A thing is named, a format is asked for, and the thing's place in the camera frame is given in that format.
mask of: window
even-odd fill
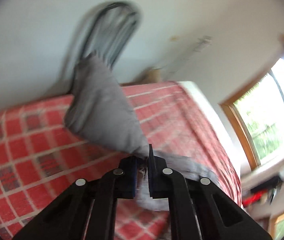
[[[273,64],[221,107],[252,170],[284,152],[284,49]]]
[[[284,214],[277,216],[270,221],[270,230],[274,240],[280,240],[284,236]]]

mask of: wooden window frame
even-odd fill
[[[253,140],[248,132],[240,114],[238,113],[234,103],[241,98],[247,91],[249,91],[256,83],[258,83],[275,65],[275,63],[283,56],[284,54],[284,34],[280,35],[280,42],[283,45],[283,48],[279,53],[276,54],[275,58],[270,61],[266,67],[264,67],[258,75],[255,76],[250,82],[244,85],[239,91],[231,95],[225,101],[220,103],[222,110],[229,119],[243,149],[246,154],[248,163],[251,170],[256,169],[261,165],[259,159],[256,158],[257,154],[255,153],[255,148],[253,146]]]
[[[271,235],[271,237],[274,239],[275,238],[275,225],[284,220],[284,213],[278,215],[278,216],[275,216],[273,218],[270,219],[269,221],[269,234]]]

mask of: bed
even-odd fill
[[[123,87],[154,149],[189,156],[210,168],[221,189],[241,205],[239,162],[221,121],[192,82]],[[63,126],[71,95],[0,113],[0,236],[11,239],[78,178],[94,180],[125,153],[75,137]],[[167,212],[120,200],[115,239],[157,239]]]

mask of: gray cloth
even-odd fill
[[[73,102],[65,116],[69,130],[110,150],[149,155],[148,141],[121,87],[102,60],[90,54],[75,67]]]
[[[218,187],[220,183],[214,172],[202,164],[196,163],[190,157],[154,151],[154,155],[164,158],[169,168],[180,172],[185,178],[199,181],[201,178],[209,178]],[[153,199],[150,197],[147,173],[143,174],[138,182],[135,200],[140,207],[153,211],[169,211],[167,198]]]
[[[65,125],[71,132],[111,150],[141,158],[149,156],[148,141],[133,108],[110,70],[94,54],[76,66],[72,93],[74,99],[65,116]],[[182,173],[185,178],[199,180],[207,177],[219,185],[212,171],[189,157],[159,151],[154,155],[164,158],[169,168]],[[169,210],[167,199],[150,197],[145,173],[139,181],[136,201],[149,210]]]

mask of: metal rivet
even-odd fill
[[[122,170],[122,169],[115,169],[115,170],[113,171],[113,174],[114,174],[114,175],[121,175],[121,174],[123,174],[123,170]]]
[[[165,174],[165,175],[170,175],[173,173],[173,171],[170,169],[170,168],[165,168],[162,170],[162,172]]]
[[[83,186],[85,184],[85,179],[77,179],[75,184],[77,186]]]
[[[200,180],[200,182],[203,184],[203,185],[209,185],[211,183],[210,179],[208,178],[202,178]]]

